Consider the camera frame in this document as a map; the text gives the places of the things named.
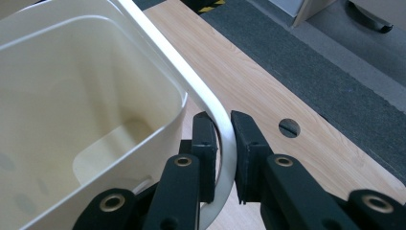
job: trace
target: black plastic part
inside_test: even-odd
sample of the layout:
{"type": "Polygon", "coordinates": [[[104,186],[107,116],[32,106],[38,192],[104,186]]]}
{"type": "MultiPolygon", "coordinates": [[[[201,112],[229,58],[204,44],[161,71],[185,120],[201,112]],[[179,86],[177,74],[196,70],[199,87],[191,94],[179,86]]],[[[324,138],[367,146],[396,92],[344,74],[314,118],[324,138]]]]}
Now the black plastic part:
{"type": "Polygon", "coordinates": [[[193,117],[191,149],[192,155],[200,161],[200,202],[211,203],[214,200],[217,141],[214,123],[206,112],[193,117]]]}
{"type": "Polygon", "coordinates": [[[232,111],[231,122],[237,142],[235,181],[239,203],[260,202],[263,183],[260,167],[273,151],[251,116],[232,111]]]}
{"type": "Polygon", "coordinates": [[[73,229],[134,229],[137,226],[135,195],[129,190],[111,189],[97,195],[81,213],[73,229]],[[115,211],[102,209],[114,207],[120,200],[124,203],[115,211]]]}
{"type": "Polygon", "coordinates": [[[289,223],[283,215],[278,201],[269,190],[269,186],[263,186],[263,195],[260,202],[260,216],[266,229],[285,230],[289,229],[289,223]]]}
{"type": "Polygon", "coordinates": [[[210,6],[215,0],[182,0],[192,11],[198,12],[202,8],[210,6]]]}
{"type": "Polygon", "coordinates": [[[149,207],[143,229],[197,229],[199,223],[199,159],[172,156],[149,207]]]}
{"type": "Polygon", "coordinates": [[[406,208],[376,191],[353,191],[345,210],[362,229],[406,228],[406,208]]]}
{"type": "Polygon", "coordinates": [[[271,155],[263,173],[290,229],[358,229],[295,158],[271,155]]]}
{"type": "Polygon", "coordinates": [[[380,32],[381,32],[382,34],[385,34],[385,33],[389,32],[389,31],[391,31],[393,28],[394,28],[393,25],[391,25],[391,26],[383,26],[383,27],[380,29],[380,32]]]}

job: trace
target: wood grain surface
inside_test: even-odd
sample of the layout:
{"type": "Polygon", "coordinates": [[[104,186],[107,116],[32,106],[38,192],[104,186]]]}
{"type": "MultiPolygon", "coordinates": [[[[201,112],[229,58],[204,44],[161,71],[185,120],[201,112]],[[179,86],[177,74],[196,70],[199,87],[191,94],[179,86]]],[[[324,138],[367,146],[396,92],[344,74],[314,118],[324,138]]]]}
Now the wood grain surface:
{"type": "MultiPolygon", "coordinates": [[[[350,191],[368,188],[406,201],[406,188],[398,179],[181,2],[168,0],[144,13],[227,111],[250,114],[273,151],[300,160],[326,191],[347,199],[350,191]],[[285,118],[299,124],[298,137],[280,133],[279,122],[285,118]]],[[[198,111],[189,101],[185,138],[191,137],[192,116],[198,111]]],[[[232,191],[210,228],[261,229],[259,206],[239,206],[232,191]]]]}

